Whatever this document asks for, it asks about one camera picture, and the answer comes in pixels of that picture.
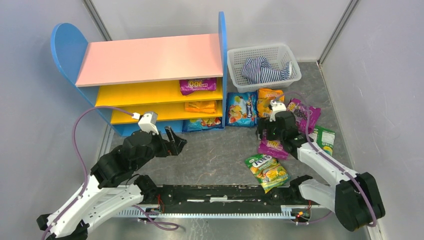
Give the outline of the purple 100 candy bag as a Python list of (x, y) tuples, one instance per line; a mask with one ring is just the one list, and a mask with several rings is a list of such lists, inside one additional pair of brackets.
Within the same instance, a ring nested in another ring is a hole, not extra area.
[(265, 137), (260, 141), (257, 149), (259, 154), (269, 155), (279, 160), (286, 160), (289, 154), (284, 150), (278, 140), (267, 140)]

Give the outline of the blue Blendy candy bag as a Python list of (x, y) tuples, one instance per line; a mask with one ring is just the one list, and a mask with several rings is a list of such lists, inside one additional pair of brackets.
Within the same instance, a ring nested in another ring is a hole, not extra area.
[(255, 127), (258, 121), (257, 100), (258, 94), (256, 91), (228, 92), (225, 125), (229, 127)]

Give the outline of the green Fox's candy bag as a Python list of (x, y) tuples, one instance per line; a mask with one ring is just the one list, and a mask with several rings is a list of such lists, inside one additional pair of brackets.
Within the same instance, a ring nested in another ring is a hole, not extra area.
[(244, 163), (257, 179), (265, 194), (290, 180), (287, 170), (270, 155), (255, 154), (247, 158)]

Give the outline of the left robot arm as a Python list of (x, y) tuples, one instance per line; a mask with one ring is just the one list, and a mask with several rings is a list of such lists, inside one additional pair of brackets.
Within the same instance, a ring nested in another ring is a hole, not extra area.
[(154, 158), (177, 156), (187, 140), (165, 127), (161, 134), (138, 130), (121, 145), (100, 157), (77, 192), (58, 210), (40, 215), (36, 222), (44, 240), (85, 240), (98, 225), (142, 202), (154, 200), (158, 187), (148, 175), (139, 175), (132, 184), (108, 200), (100, 199), (130, 180), (133, 174)]

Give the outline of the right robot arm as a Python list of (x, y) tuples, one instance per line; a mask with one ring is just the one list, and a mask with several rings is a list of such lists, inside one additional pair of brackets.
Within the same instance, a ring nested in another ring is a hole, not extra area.
[(293, 112), (278, 111), (261, 118), (257, 133), (260, 138), (280, 141), (287, 153), (326, 181), (322, 184), (308, 175), (299, 177), (294, 181), (294, 192), (330, 210), (346, 230), (376, 227), (378, 219), (385, 216), (375, 177), (369, 172), (358, 173), (323, 151), (308, 134), (299, 131)]

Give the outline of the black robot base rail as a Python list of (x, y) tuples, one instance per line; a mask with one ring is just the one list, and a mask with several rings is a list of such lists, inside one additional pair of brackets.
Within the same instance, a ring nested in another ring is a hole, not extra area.
[(160, 185), (156, 194), (133, 203), (119, 217), (187, 219), (306, 220), (317, 203), (294, 194), (289, 186), (264, 192), (260, 185)]

